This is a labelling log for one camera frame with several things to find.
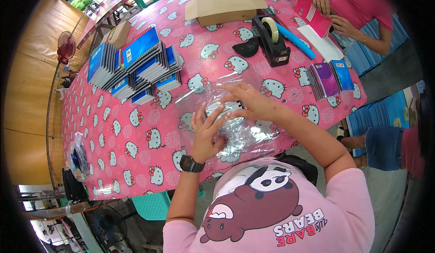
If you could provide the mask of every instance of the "pink shirt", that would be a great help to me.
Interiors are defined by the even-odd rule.
[[[323,197],[302,172],[275,158],[241,163],[216,183],[199,230],[176,220],[163,228],[172,252],[369,252],[375,218],[364,174],[336,174]]]
[[[393,32],[393,17],[386,0],[329,0],[331,9],[348,20],[356,29],[376,19]]]
[[[413,176],[422,180],[425,161],[420,157],[418,126],[403,131],[401,156],[402,168],[407,169]]]

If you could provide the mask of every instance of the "clear plastic film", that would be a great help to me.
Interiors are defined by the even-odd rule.
[[[70,142],[67,155],[67,167],[74,174],[74,177],[80,182],[87,181],[90,169],[87,162],[86,151],[84,150],[82,133],[74,133],[74,138],[73,141]]]
[[[238,82],[252,85],[255,89],[260,89],[261,83],[252,76],[239,75],[233,73],[217,79],[216,82],[202,81],[202,86],[194,88],[194,84],[188,82],[189,92],[176,99],[179,115],[181,116],[179,128],[182,132],[182,145],[190,149],[194,140],[194,131],[191,127],[192,112],[197,112],[202,103],[206,102],[207,107],[203,113],[203,121],[215,109],[220,106],[219,99],[229,94],[228,91],[220,89],[217,84],[236,85]],[[227,112],[234,112],[237,109],[245,109],[242,101],[225,102],[225,109],[218,116]],[[281,145],[279,135],[284,133],[277,124],[269,121],[252,120],[239,117],[234,120],[226,120],[215,137],[219,136],[225,140],[224,149],[216,154],[215,158],[210,158],[208,162],[214,161],[241,163],[261,156],[272,156],[282,152],[290,146]]]

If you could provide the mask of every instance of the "hello kitty print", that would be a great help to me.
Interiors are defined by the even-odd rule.
[[[296,0],[265,0],[268,11],[275,13],[287,28],[307,43],[317,57],[312,61],[291,42],[289,64],[272,68],[261,49],[251,58],[238,55],[232,47],[253,37],[252,22],[245,20],[201,27],[196,19],[185,19],[185,6],[191,0],[160,0],[130,19],[127,41],[155,26],[166,46],[173,45],[180,54],[182,86],[158,91],[144,105],[120,101],[86,80],[87,62],[63,99],[62,146],[66,154],[74,131],[84,134],[84,148],[92,169],[86,182],[91,199],[119,199],[174,189],[180,178],[179,160],[189,154],[184,134],[194,136],[190,119],[197,110],[180,112],[175,105],[181,93],[201,96],[219,77],[242,75],[256,78],[255,88],[300,113],[323,128],[339,122],[367,101],[359,78],[350,68],[355,91],[316,102],[307,68],[323,58],[296,30],[305,22],[294,12]],[[264,137],[261,144],[277,142],[290,148],[296,142],[274,123],[253,124]],[[245,153],[224,152],[213,164],[207,164],[201,180],[224,174],[234,164],[251,159]]]

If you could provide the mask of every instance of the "wire mesh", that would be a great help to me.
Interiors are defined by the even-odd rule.
[[[80,35],[84,30],[89,17],[83,14],[72,31],[76,45],[79,43]],[[70,70],[79,71],[90,55],[90,47],[94,34],[82,45],[80,49],[76,49],[74,56],[69,60]],[[66,142],[63,139],[62,131],[62,100],[59,100],[60,93],[56,89],[63,88],[61,83],[62,77],[68,76],[68,72],[64,70],[65,65],[59,64],[53,76],[51,92],[48,101],[47,119],[46,119],[46,148],[47,160],[50,170],[50,178],[53,188],[56,189],[62,186],[62,168],[66,165],[66,157],[64,149]]]

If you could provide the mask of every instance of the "hand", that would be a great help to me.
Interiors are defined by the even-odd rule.
[[[331,5],[329,0],[313,0],[313,5],[320,11],[322,16],[330,17]]]
[[[230,114],[227,113],[219,120],[215,121],[219,114],[225,109],[225,107],[221,105],[202,123],[201,118],[205,107],[206,103],[204,102],[198,109],[198,113],[194,112],[191,118],[191,126],[195,131],[195,140],[193,141],[190,155],[195,162],[201,164],[222,150],[224,139],[217,137],[214,141],[213,136],[220,129],[224,121],[230,117]]]
[[[348,20],[337,15],[331,15],[332,26],[336,33],[347,38],[357,39],[360,31],[356,29]]]
[[[285,107],[243,82],[236,85],[218,85],[218,87],[230,92],[230,94],[219,100],[221,103],[241,100],[246,108],[234,111],[230,119],[247,117],[255,120],[276,122],[277,117],[279,117],[279,109]]]

